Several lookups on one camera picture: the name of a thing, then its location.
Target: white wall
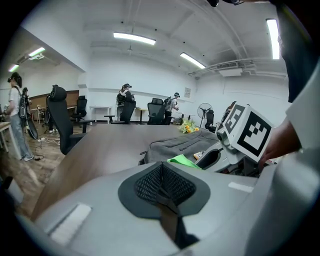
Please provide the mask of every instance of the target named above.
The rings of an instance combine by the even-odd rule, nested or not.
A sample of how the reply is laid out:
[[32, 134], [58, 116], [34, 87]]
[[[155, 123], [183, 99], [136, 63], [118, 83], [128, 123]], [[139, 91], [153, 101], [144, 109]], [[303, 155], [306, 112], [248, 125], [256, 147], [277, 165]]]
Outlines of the white wall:
[[[237, 101], [250, 104], [275, 126], [286, 117], [288, 103], [288, 81], [266, 76], [222, 77], [211, 75], [197, 81], [196, 100], [193, 112], [196, 114], [201, 103], [209, 103], [214, 111], [214, 122], [220, 121], [226, 108]], [[194, 119], [200, 125], [201, 119]]]
[[[135, 94], [136, 105], [142, 109], [147, 109], [152, 98], [165, 99], [178, 92], [181, 96], [178, 100], [180, 111], [188, 112], [196, 94], [194, 78], [159, 62], [128, 55], [94, 56], [88, 80], [88, 105], [111, 106], [113, 114], [116, 113], [117, 94], [126, 83], [132, 86], [131, 93]], [[184, 98], [185, 87], [191, 89], [190, 98]], [[100, 110], [97, 119], [106, 119], [103, 114], [104, 111]], [[142, 120], [148, 119], [146, 111]], [[140, 120], [140, 112], [135, 111], [131, 120]]]
[[90, 44], [82, 31], [75, 1], [43, 1], [23, 21], [21, 26], [57, 51], [65, 61], [87, 71], [90, 61]]
[[[30, 97], [49, 94], [52, 85], [59, 85], [66, 91], [79, 90], [78, 77], [80, 72], [65, 62], [57, 66], [43, 65], [33, 72], [21, 72], [20, 75], [22, 76], [22, 85], [28, 88]], [[5, 76], [0, 79], [1, 107], [8, 104], [11, 88], [10, 83], [7, 82], [8, 77]]]

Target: electric fan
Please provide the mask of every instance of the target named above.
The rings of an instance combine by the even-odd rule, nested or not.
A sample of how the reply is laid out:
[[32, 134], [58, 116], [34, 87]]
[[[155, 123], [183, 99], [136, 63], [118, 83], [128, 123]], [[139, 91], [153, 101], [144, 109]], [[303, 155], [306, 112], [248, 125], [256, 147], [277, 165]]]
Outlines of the electric fan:
[[207, 119], [207, 112], [208, 110], [211, 110], [212, 106], [208, 103], [202, 103], [199, 107], [198, 107], [198, 116], [201, 118], [201, 124], [200, 127], [202, 125], [202, 121], [203, 119]]

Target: chair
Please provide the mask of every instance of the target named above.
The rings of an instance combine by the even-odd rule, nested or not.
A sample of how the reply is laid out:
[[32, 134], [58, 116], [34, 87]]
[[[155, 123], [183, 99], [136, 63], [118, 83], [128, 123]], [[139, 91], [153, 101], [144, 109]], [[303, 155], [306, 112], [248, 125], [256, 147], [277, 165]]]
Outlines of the chair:
[[75, 118], [77, 122], [79, 122], [80, 119], [84, 120], [84, 117], [87, 115], [87, 102], [88, 100], [86, 99], [86, 96], [79, 96], [79, 98], [77, 99], [76, 113], [71, 115], [71, 117]]
[[136, 108], [135, 101], [133, 101], [133, 102], [126, 101], [123, 106], [123, 111], [120, 116], [120, 121], [113, 121], [112, 118], [114, 118], [115, 115], [105, 115], [104, 117], [109, 118], [110, 123], [113, 125], [129, 125], [130, 119], [132, 117], [132, 114], [133, 114], [135, 108]]
[[155, 101], [154, 101], [154, 99], [155, 98], [152, 99], [152, 102], [148, 103], [149, 121], [147, 124], [148, 125], [162, 125], [162, 122], [163, 122], [164, 116], [165, 116], [166, 106], [163, 105], [163, 102], [160, 103], [160, 101], [156, 101], [156, 100], [160, 100], [160, 99], [156, 99]]
[[209, 109], [208, 112], [206, 113], [206, 124], [204, 127], [212, 133], [216, 131], [216, 127], [213, 126], [214, 117], [215, 117], [214, 111], [212, 109]]
[[94, 122], [94, 120], [81, 120], [82, 133], [73, 134], [74, 127], [68, 114], [66, 102], [67, 92], [58, 85], [52, 87], [52, 92], [47, 98], [47, 106], [60, 135], [60, 151], [66, 155], [86, 135], [87, 124]]

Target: floor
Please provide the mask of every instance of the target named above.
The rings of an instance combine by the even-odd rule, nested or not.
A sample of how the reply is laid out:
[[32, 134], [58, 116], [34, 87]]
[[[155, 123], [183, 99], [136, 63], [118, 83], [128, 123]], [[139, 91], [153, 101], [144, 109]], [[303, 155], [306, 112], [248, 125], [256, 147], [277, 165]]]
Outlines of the floor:
[[[17, 207], [20, 214], [30, 217], [38, 198], [48, 182], [51, 173], [55, 167], [65, 157], [60, 152], [59, 133], [49, 133], [46, 127], [42, 127], [42, 123], [35, 123], [39, 138], [46, 138], [46, 142], [38, 142], [32, 139], [27, 133], [25, 138], [36, 156], [44, 156], [39, 161], [30, 160], [25, 162], [17, 160], [14, 155], [13, 145], [9, 133], [5, 133], [9, 153], [4, 149], [0, 149], [0, 176], [5, 179], [7, 176], [12, 176], [24, 193], [23, 202]], [[87, 127], [87, 132], [92, 128], [91, 125]], [[74, 126], [74, 133], [82, 133], [82, 128], [78, 125]]]

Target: fluorescent light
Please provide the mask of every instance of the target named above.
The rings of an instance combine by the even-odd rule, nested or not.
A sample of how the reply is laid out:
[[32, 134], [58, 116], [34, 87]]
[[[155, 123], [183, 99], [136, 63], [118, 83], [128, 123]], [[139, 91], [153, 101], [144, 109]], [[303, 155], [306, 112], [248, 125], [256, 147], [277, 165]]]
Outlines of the fluorescent light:
[[200, 69], [205, 69], [206, 67], [202, 65], [200, 62], [196, 61], [194, 58], [191, 58], [189, 55], [185, 54], [184, 52], [180, 54], [182, 58], [185, 58], [186, 60], [192, 62], [196, 66], [198, 66]]
[[134, 41], [139, 41], [139, 42], [143, 42], [149, 45], [155, 45], [156, 40], [154, 39], [150, 39], [150, 38], [146, 38], [140, 35], [135, 35], [135, 34], [127, 34], [127, 33], [119, 33], [119, 32], [114, 32], [113, 36], [115, 38], [122, 38], [122, 39], [129, 39], [129, 40], [134, 40]]
[[278, 24], [276, 19], [267, 19], [266, 23], [269, 28], [269, 34], [271, 37], [271, 45], [272, 45], [272, 56], [274, 60], [280, 59], [280, 45], [278, 42], [279, 31]]
[[9, 69], [9, 72], [13, 72], [15, 71], [17, 68], [19, 67], [19, 65], [13, 65], [12, 68]]
[[41, 48], [39, 48], [39, 49], [37, 49], [37, 50], [29, 53], [29, 56], [30, 56], [30, 57], [33, 57], [33, 56], [35, 56], [35, 55], [37, 55], [37, 54], [39, 54], [39, 53], [42, 53], [44, 50], [45, 50], [45, 48], [41, 47]]

